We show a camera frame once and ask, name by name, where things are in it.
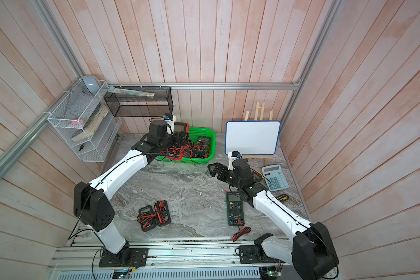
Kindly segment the green DT9205A multimeter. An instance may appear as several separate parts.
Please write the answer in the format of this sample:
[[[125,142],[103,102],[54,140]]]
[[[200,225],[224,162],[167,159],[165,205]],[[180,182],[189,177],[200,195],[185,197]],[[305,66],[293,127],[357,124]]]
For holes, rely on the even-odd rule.
[[[205,159],[210,155],[211,137],[199,136],[192,147],[192,157]]]

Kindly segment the red ANENG multimeter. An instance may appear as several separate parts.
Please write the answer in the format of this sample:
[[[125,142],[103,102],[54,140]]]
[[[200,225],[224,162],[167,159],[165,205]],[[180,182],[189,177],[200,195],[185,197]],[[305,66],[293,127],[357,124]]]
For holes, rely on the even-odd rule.
[[[186,131],[189,133],[190,125],[186,122],[175,122],[174,133],[179,131]]]

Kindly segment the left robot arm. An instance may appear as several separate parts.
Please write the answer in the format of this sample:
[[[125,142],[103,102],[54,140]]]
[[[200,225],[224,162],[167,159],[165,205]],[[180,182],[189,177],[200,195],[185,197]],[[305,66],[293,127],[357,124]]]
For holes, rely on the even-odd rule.
[[[136,172],[168,148],[184,146],[188,137],[189,125],[175,122],[175,116],[167,114],[164,119],[151,122],[148,133],[108,171],[89,183],[80,182],[75,186],[73,214],[96,233],[107,252],[117,255],[128,244],[115,226],[110,200]]]

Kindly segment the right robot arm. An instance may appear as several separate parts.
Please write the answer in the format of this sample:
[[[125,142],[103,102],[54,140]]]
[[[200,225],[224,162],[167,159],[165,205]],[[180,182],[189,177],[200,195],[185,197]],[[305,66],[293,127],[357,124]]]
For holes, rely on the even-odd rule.
[[[262,183],[264,176],[252,169],[247,160],[233,157],[229,165],[208,165],[212,177],[237,188],[240,198],[262,212],[286,235],[281,239],[266,233],[252,246],[238,248],[242,263],[271,263],[274,260],[292,265],[303,280],[328,279],[338,270],[339,259],[329,230],[292,212],[277,200]]]

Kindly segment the green plastic basket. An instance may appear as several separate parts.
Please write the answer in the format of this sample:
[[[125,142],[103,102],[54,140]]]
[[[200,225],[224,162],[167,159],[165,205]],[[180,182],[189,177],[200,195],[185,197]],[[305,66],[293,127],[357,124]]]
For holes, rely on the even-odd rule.
[[[212,129],[190,127],[188,142],[181,148],[168,148],[156,158],[158,161],[207,164],[215,155],[216,135]]]

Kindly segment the green multimeter lower right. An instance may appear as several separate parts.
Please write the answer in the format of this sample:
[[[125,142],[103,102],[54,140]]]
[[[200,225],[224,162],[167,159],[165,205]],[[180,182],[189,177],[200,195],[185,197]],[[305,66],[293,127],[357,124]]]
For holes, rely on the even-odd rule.
[[[226,192],[227,224],[240,226],[245,224],[243,201],[238,192]]]

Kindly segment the small black multimeter right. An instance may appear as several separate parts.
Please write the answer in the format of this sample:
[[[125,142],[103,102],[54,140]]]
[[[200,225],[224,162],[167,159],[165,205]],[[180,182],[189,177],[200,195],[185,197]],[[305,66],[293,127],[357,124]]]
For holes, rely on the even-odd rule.
[[[154,204],[154,210],[156,213],[157,226],[166,226],[171,223],[171,216],[169,212],[168,203],[166,200],[157,201]]]

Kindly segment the small black multimeter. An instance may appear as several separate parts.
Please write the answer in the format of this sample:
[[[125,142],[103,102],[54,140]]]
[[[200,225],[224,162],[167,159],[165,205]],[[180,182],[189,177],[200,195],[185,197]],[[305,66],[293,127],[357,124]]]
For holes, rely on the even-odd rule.
[[[151,205],[140,208],[136,220],[143,232],[151,231],[157,226],[157,214]]]
[[[166,200],[157,201],[154,204],[154,210],[156,213],[157,226],[166,226],[171,223],[171,216],[169,212],[168,203]]]

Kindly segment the paper in mesh basket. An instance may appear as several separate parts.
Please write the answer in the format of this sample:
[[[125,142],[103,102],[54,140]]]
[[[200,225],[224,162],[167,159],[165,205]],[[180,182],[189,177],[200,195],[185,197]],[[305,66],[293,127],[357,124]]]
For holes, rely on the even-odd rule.
[[[131,90],[131,89],[123,89],[121,87],[114,87],[114,86],[110,86],[108,88],[108,92],[115,93],[115,94],[136,96],[136,97],[149,97],[149,98],[151,98],[151,97],[155,96],[155,93],[143,92],[143,91],[137,91],[137,90]]]

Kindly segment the small black multimeter left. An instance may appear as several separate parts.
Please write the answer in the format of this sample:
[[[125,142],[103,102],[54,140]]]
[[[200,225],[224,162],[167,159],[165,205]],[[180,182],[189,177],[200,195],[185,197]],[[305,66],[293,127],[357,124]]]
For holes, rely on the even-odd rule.
[[[143,232],[151,231],[157,226],[157,214],[151,205],[140,208],[136,220]]]

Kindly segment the light blue calculator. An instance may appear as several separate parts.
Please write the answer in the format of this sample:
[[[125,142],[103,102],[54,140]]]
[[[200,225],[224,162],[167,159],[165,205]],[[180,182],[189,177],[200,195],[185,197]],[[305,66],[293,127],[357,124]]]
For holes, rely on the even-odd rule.
[[[263,167],[262,174],[266,178],[269,191],[281,191],[289,188],[280,164]]]

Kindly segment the yellow black utility knife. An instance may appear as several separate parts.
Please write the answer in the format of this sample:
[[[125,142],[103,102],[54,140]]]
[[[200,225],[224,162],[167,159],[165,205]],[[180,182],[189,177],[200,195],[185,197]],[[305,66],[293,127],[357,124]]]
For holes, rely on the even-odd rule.
[[[281,203],[283,203],[283,202],[289,200],[289,195],[287,195],[287,194],[281,194],[280,196],[276,197],[276,199],[278,201],[280,201]]]

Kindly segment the grey computer mouse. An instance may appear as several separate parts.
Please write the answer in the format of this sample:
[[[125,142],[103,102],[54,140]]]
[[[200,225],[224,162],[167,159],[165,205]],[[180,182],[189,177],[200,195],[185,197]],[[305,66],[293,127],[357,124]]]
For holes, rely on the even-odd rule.
[[[100,81],[93,75],[84,75],[82,81],[92,95],[97,94],[101,88]]]

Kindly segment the black mesh wall basket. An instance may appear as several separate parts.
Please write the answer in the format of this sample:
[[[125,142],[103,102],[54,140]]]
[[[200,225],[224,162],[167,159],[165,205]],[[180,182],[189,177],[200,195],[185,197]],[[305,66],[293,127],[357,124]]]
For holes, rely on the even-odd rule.
[[[173,113],[171,89],[166,86],[114,86],[155,93],[154,97],[136,97],[107,92],[105,102],[115,117],[162,117]]]

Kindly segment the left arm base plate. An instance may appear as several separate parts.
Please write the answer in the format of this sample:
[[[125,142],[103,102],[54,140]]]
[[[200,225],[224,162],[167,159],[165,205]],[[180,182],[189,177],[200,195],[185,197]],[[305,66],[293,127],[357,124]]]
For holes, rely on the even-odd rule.
[[[123,248],[117,254],[104,249],[99,267],[144,267],[146,266],[148,252],[149,249],[144,247]]]

